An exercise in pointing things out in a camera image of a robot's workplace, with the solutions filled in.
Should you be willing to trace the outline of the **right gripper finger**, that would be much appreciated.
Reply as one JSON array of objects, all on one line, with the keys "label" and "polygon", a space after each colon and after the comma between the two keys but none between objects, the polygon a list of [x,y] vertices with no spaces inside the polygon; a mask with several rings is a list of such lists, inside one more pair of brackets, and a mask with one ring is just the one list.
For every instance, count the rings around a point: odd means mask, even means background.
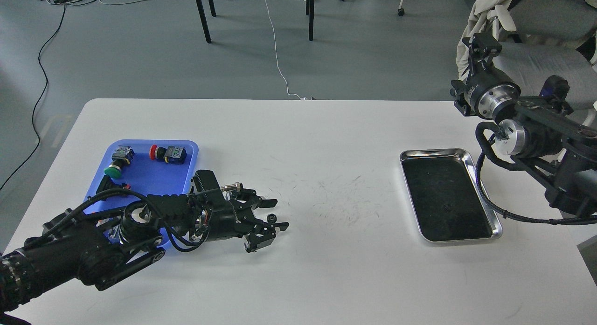
[{"label": "right gripper finger", "polygon": [[466,39],[469,53],[469,76],[479,74],[493,67],[493,58],[502,51],[499,43],[490,33],[475,33]]}]

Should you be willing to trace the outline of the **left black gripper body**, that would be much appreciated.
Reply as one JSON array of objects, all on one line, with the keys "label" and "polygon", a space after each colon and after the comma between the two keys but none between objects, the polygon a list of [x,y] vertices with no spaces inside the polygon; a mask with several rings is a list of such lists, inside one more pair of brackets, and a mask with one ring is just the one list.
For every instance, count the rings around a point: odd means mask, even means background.
[{"label": "left black gripper body", "polygon": [[245,202],[223,197],[206,198],[203,208],[208,212],[208,228],[201,235],[201,242],[242,238],[250,233],[250,224],[241,221],[241,218],[248,216]]}]

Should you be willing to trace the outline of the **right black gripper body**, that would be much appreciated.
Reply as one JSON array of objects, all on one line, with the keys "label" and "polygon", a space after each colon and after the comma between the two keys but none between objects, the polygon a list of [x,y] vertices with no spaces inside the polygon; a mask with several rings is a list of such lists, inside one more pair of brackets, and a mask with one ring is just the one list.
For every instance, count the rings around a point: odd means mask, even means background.
[{"label": "right black gripper body", "polygon": [[499,69],[482,69],[464,82],[451,81],[454,106],[465,117],[497,120],[499,113],[521,95],[521,89]]}]

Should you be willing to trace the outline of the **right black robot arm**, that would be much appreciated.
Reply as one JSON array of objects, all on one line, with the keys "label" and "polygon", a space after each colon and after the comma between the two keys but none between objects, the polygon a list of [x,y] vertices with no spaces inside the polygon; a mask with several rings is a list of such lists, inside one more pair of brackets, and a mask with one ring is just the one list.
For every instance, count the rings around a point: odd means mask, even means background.
[{"label": "right black robot arm", "polygon": [[505,72],[495,67],[501,45],[488,33],[464,37],[468,75],[451,82],[454,106],[476,116],[475,137],[484,160],[509,171],[524,171],[545,188],[550,207],[568,213],[564,219],[535,219],[509,212],[481,196],[503,217],[516,221],[580,226],[596,223],[596,132],[567,119],[573,108],[565,98],[566,79],[551,75],[537,96],[524,97]]}]

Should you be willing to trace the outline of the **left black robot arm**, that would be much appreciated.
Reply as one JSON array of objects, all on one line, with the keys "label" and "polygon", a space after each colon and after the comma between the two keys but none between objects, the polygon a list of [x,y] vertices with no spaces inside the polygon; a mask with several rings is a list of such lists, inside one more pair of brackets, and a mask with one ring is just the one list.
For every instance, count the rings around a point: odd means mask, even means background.
[{"label": "left black robot arm", "polygon": [[220,186],[211,170],[196,171],[187,194],[110,185],[2,255],[1,323],[24,324],[8,313],[73,279],[106,290],[162,259],[166,241],[181,252],[234,237],[245,239],[248,253],[269,246],[289,223],[273,213],[263,221],[254,210],[276,204],[241,183]]}]

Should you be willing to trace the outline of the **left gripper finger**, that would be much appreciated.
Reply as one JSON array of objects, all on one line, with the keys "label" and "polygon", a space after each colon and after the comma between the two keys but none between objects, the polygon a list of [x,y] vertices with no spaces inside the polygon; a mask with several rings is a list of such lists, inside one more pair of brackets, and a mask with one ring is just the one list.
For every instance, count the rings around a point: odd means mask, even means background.
[{"label": "left gripper finger", "polygon": [[267,199],[257,195],[256,190],[234,190],[233,199],[237,201],[237,204],[233,204],[235,213],[240,213],[243,210],[256,208],[273,208],[277,205],[278,200]]},{"label": "left gripper finger", "polygon": [[277,232],[286,231],[290,225],[287,221],[243,221],[243,223],[250,227],[249,231],[244,235],[244,246],[247,253],[270,246],[277,237]]}]

